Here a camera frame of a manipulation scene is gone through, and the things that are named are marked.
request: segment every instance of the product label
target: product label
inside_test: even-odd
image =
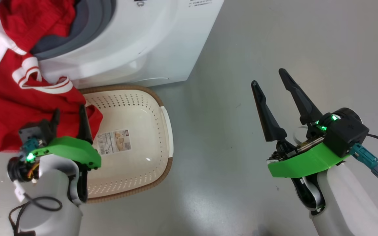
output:
[[[131,150],[131,139],[127,129],[98,134],[97,151],[100,155]]]

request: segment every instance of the concrete floor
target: concrete floor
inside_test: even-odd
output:
[[[157,187],[84,205],[81,236],[314,236],[288,179],[271,178],[274,143],[262,134],[250,82],[256,79],[279,124],[299,114],[284,67],[322,112],[355,109],[378,135],[378,1],[227,0],[187,82],[154,87],[174,131],[174,163]],[[364,145],[378,155],[378,142]],[[18,205],[0,154],[0,235]],[[349,167],[378,206],[378,179]]]

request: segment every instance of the white washing machine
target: white washing machine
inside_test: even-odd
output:
[[[77,88],[184,81],[224,0],[81,0],[69,37],[44,37],[31,51],[49,82]]]

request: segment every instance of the laundry basket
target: laundry basket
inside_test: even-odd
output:
[[[141,86],[80,90],[103,114],[93,147],[102,167],[88,173],[88,203],[129,196],[158,185],[173,161],[173,135],[162,101]]]

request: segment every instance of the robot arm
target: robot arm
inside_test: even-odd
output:
[[[272,176],[291,178],[320,236],[378,236],[378,209],[343,164],[352,155],[378,177],[378,159],[361,146],[369,129],[348,108],[322,115],[285,69],[279,75],[308,129],[305,142],[294,146],[286,141],[264,93],[252,82],[265,140],[277,141],[267,160]]]
[[[56,137],[59,111],[51,122],[28,124],[20,131],[20,154],[9,160],[8,174],[20,203],[9,219],[15,236],[78,236],[87,201],[87,172],[101,167],[101,157],[92,147],[92,136],[85,107],[80,107],[77,138]],[[33,181],[26,193],[20,182]],[[16,222],[11,214],[19,209]]]

